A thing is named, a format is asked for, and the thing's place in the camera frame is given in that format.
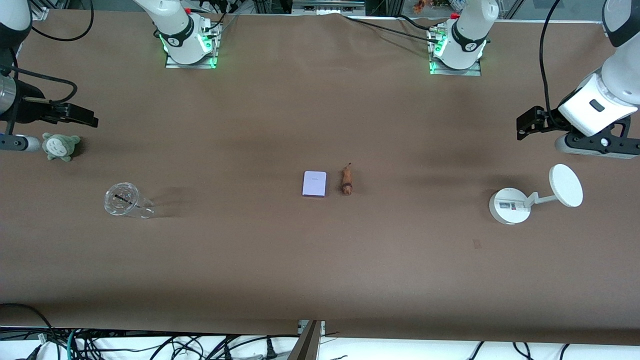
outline brown figurine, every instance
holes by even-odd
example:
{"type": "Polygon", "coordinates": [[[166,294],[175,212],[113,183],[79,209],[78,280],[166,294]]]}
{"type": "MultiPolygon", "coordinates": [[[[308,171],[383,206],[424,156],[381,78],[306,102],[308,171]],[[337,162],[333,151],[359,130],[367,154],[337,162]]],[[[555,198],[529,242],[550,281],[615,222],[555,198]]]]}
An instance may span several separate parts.
{"type": "Polygon", "coordinates": [[[342,193],[351,195],[353,191],[353,178],[351,177],[351,163],[342,169],[342,193]]]}

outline green plush toy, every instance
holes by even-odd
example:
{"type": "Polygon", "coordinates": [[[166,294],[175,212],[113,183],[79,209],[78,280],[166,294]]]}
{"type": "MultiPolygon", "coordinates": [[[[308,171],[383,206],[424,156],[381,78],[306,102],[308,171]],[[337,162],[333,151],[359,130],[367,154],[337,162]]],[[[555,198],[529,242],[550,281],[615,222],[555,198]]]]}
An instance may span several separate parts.
{"type": "Polygon", "coordinates": [[[76,144],[80,142],[80,136],[42,134],[44,143],[42,149],[47,153],[47,159],[53,160],[61,158],[63,161],[71,161],[71,154],[76,149],[76,144]]]}

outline brown table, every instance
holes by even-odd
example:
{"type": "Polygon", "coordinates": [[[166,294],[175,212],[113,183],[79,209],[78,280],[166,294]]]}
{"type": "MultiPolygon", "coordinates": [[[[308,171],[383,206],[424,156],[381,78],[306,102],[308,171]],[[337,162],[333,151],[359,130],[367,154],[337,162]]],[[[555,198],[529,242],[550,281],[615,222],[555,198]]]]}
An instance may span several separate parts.
{"type": "MultiPolygon", "coordinates": [[[[36,27],[72,36],[87,18],[36,27]]],[[[0,153],[3,302],[66,327],[274,334],[321,318],[342,336],[640,343],[638,160],[515,138],[543,104],[541,24],[496,24],[479,78],[430,76],[423,42],[339,15],[241,16],[216,70],[165,69],[153,29],[97,12],[80,41],[27,39],[20,66],[75,81],[100,126],[16,128],[82,136],[70,163],[0,153]],[[546,195],[556,163],[581,207],[493,220],[494,191],[546,195]],[[305,170],[328,172],[326,198],[300,195],[305,170]],[[159,217],[108,215],[120,181],[159,217]]],[[[597,24],[553,24],[546,45],[553,104],[612,53],[597,24]]]]}

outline clear plastic cup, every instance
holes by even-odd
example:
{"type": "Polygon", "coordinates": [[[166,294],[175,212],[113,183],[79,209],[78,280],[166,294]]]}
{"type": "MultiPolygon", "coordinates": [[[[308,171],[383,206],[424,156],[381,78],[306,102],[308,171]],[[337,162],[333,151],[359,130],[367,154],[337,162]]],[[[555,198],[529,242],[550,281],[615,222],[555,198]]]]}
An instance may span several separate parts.
{"type": "Polygon", "coordinates": [[[104,194],[104,209],[111,215],[133,218],[150,218],[155,213],[154,203],[142,196],[131,183],[113,185],[104,194]]]}

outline white disc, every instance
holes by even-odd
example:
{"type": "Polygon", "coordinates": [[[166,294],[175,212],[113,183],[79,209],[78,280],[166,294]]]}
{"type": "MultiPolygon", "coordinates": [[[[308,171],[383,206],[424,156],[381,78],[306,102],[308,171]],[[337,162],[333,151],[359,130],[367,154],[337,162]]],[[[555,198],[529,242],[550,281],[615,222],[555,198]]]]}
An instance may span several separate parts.
{"type": "Polygon", "coordinates": [[[504,188],[489,200],[491,215],[504,225],[515,225],[527,220],[531,208],[524,206],[527,196],[518,189],[504,188]]]}
{"type": "Polygon", "coordinates": [[[575,172],[563,164],[549,170],[549,183],[554,195],[565,206],[575,208],[582,204],[582,185],[575,172]]]}

